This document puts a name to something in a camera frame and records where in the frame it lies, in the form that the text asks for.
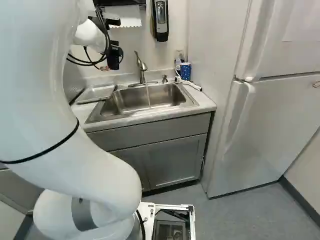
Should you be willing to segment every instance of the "stainless steel sink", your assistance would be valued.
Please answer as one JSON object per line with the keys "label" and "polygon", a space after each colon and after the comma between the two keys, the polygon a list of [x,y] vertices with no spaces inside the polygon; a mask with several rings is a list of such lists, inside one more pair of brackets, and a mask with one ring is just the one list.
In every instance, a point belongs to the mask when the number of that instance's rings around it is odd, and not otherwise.
{"label": "stainless steel sink", "polygon": [[97,104],[85,123],[153,114],[198,105],[181,84],[148,84],[148,92],[150,105],[145,85],[119,87],[110,98]]}

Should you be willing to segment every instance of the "cabinet door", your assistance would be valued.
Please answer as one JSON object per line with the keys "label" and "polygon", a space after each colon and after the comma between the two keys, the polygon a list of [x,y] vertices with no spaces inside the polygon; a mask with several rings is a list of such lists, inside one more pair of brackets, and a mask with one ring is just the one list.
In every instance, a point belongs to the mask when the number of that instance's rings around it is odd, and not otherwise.
{"label": "cabinet door", "polygon": [[207,134],[201,134],[139,147],[147,155],[151,189],[198,179],[206,138]]}
{"label": "cabinet door", "polygon": [[0,201],[23,214],[33,211],[42,192],[42,188],[27,182],[11,170],[0,171]]}
{"label": "cabinet door", "polygon": [[131,167],[133,167],[133,169],[138,173],[140,177],[142,191],[145,192],[150,190],[150,185],[146,174],[146,168],[143,163],[144,155],[140,154],[140,152],[137,150],[137,147],[112,151],[110,152],[110,154],[120,158],[121,160],[129,164]]}

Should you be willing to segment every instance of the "running water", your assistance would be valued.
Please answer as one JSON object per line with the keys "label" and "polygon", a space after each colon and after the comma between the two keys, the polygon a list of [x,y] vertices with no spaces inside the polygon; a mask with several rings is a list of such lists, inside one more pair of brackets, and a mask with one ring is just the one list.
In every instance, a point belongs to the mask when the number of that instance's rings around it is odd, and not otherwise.
{"label": "running water", "polygon": [[151,108],[150,95],[149,95],[149,87],[148,87],[148,82],[147,82],[147,80],[145,80],[145,89],[146,89],[146,96],[147,96],[147,98],[148,98],[148,106],[149,106],[149,108]]}

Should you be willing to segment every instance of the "black soap dispenser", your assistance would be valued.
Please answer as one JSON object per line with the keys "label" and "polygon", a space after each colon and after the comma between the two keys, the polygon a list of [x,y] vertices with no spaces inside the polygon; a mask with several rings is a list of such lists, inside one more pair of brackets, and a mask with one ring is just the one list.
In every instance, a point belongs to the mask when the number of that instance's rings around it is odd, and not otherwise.
{"label": "black soap dispenser", "polygon": [[168,0],[151,0],[153,36],[158,42],[168,41]]}

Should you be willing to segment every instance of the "paper towel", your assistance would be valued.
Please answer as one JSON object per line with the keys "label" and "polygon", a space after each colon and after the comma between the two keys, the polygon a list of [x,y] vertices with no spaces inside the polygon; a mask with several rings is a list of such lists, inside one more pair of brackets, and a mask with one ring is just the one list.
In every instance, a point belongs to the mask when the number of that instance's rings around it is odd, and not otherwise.
{"label": "paper towel", "polygon": [[110,25],[110,28],[136,28],[142,26],[139,5],[106,6],[104,7],[104,12],[120,16],[121,25]]}

